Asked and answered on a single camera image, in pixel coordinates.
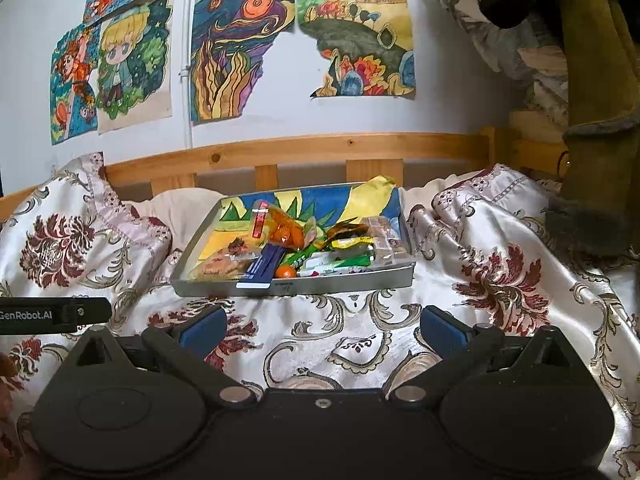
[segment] plastic package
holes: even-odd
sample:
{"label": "plastic package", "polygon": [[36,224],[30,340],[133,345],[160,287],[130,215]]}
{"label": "plastic package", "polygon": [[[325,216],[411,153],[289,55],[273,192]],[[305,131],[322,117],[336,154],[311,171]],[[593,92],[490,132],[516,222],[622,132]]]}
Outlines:
{"label": "plastic package", "polygon": [[390,220],[385,216],[369,216],[362,219],[364,225],[369,226],[369,236],[373,238],[376,257],[372,267],[389,267],[410,264],[415,261],[404,248],[402,238],[391,227]]}
{"label": "plastic package", "polygon": [[189,273],[194,282],[240,280],[251,264],[260,257],[260,249],[236,238],[226,248],[212,254]]}
{"label": "plastic package", "polygon": [[[316,219],[313,218],[313,221],[309,219],[307,224],[307,238],[315,238]],[[292,251],[301,251],[307,245],[305,230],[282,209],[264,200],[257,200],[254,203],[251,226],[252,237],[256,239],[256,244],[267,241]]]}

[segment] wooden bed frame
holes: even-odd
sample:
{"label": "wooden bed frame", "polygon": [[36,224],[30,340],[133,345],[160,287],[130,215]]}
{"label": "wooden bed frame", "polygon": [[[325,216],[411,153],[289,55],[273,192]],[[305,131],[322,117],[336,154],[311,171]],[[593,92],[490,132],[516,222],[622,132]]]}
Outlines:
{"label": "wooden bed frame", "polygon": [[[345,162],[348,182],[368,180],[382,173],[394,178],[398,186],[402,186],[404,160],[464,160],[469,171],[501,162],[518,170],[556,174],[559,157],[566,149],[564,144],[521,136],[512,128],[488,126],[477,135],[373,133],[280,137],[146,156],[107,166],[106,173],[114,187],[150,182],[154,196],[169,189],[194,187],[198,173],[250,167],[255,168],[256,190],[278,189],[278,164]],[[0,222],[9,218],[34,189],[0,198]]]}

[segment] white wall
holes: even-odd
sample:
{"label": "white wall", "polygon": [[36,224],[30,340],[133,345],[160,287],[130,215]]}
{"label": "white wall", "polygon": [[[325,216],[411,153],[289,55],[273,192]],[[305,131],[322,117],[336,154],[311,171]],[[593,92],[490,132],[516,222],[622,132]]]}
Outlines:
{"label": "white wall", "polygon": [[[242,117],[199,124],[194,146],[260,137],[339,132],[473,133],[506,124],[518,93],[484,65],[470,40],[435,0],[408,0],[414,24],[417,92],[393,97],[308,96],[327,62],[299,30],[281,33],[267,52],[264,75]],[[37,184],[82,153],[101,150],[108,164],[185,148],[182,86],[182,8],[174,0],[173,117],[98,135],[50,143],[50,59],[58,40],[76,27],[84,0],[3,0],[0,4],[0,172],[5,193]]]}

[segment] bed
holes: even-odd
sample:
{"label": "bed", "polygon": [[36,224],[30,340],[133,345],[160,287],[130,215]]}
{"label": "bed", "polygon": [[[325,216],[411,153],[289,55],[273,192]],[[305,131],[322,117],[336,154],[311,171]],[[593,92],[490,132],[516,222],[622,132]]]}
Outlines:
{"label": "bed", "polygon": [[[526,116],[518,120],[527,123]],[[236,142],[110,166],[100,153],[85,155],[47,183],[0,200],[0,296],[105,296],[113,307],[110,328],[119,335],[182,322],[219,304],[228,332],[206,361],[258,395],[266,387],[397,387],[440,359],[418,329],[427,304],[469,325],[491,322],[519,335],[555,324],[615,414],[601,470],[634,478],[640,468],[636,265],[627,256],[596,261],[554,247],[545,207],[558,192],[554,177],[566,168],[564,150],[561,142],[487,127],[477,135]],[[279,164],[343,162],[349,182],[384,173],[401,187],[409,159],[462,160],[468,169],[401,189],[418,259],[413,286],[249,300],[179,298],[169,285],[182,249],[221,196],[195,187],[197,174],[254,167],[255,189],[270,190],[278,188]],[[530,178],[536,172],[550,179]],[[124,203],[114,190],[140,182],[150,183],[151,200]],[[22,458],[15,478],[33,474],[29,410],[78,337],[0,340],[0,351],[20,370],[5,380],[14,409],[4,442],[16,462]],[[523,406],[513,416],[536,414]],[[531,456],[536,460],[535,450]]]}

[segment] red label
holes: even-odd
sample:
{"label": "red label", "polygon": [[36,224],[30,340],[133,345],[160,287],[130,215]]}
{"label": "red label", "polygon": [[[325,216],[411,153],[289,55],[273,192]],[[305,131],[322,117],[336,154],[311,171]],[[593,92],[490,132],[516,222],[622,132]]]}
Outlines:
{"label": "red label", "polygon": [[258,206],[258,214],[255,216],[254,223],[254,238],[260,238],[262,236],[262,229],[264,228],[264,219],[267,216],[269,204],[266,202],[260,202]]}

